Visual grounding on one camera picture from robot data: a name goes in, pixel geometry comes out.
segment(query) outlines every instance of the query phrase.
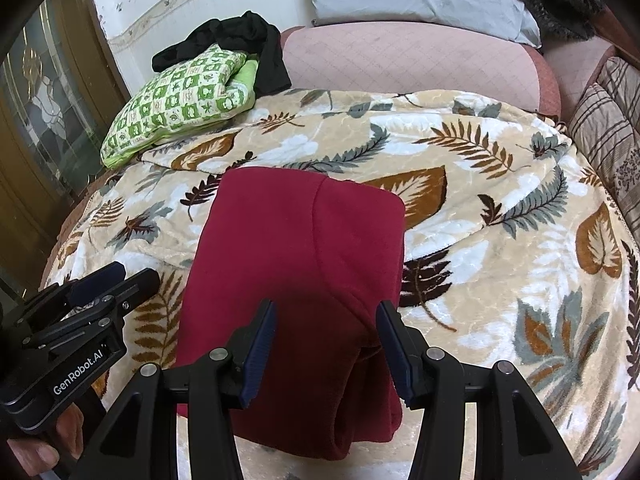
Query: folded red garment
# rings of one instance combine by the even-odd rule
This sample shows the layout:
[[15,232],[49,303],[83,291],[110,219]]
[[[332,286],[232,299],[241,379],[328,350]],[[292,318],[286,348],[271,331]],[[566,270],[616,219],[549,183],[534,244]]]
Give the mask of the folded red garment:
[[388,442],[402,411],[375,309],[398,304],[403,237],[392,193],[307,171],[228,171],[184,292],[176,365],[223,346],[269,298],[271,354],[258,396],[232,410],[234,433],[326,460]]

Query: floral blanket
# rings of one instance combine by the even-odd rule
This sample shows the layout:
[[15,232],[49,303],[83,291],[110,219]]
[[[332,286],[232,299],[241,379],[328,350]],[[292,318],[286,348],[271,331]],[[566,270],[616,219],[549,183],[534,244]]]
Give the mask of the floral blanket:
[[[173,363],[186,277],[228,168],[319,171],[402,197],[405,322],[462,362],[512,360],[583,477],[615,478],[640,440],[638,248],[550,123],[463,92],[295,89],[216,132],[146,151],[92,197],[49,276],[62,282],[117,260],[129,274],[152,267],[162,277],[158,296],[126,319],[126,357],[94,387],[109,406],[142,363]],[[337,463],[238,440],[242,468],[248,480],[404,480],[421,416],[406,410],[391,443],[354,444]],[[188,478],[186,422],[178,427]],[[463,479],[473,478],[472,428]]]

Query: green checkered pillow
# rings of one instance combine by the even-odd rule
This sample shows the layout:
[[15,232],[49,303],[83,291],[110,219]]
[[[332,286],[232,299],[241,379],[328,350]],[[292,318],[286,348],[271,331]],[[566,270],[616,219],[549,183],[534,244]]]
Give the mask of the green checkered pillow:
[[196,132],[251,108],[258,63],[217,44],[155,76],[118,113],[100,156],[107,168],[169,137]]

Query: striped fabric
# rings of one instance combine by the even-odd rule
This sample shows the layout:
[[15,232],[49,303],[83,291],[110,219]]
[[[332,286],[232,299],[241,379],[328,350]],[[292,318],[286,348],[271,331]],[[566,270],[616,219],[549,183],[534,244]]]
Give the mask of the striped fabric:
[[569,135],[640,244],[640,72],[619,57],[609,58],[578,104]]

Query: black fur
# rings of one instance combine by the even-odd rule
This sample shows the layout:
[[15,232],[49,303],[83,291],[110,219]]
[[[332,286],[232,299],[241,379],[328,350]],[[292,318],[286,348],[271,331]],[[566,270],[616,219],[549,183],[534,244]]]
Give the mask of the black fur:
[[604,10],[601,0],[522,0],[538,22],[543,38],[588,40],[595,35],[590,18]]

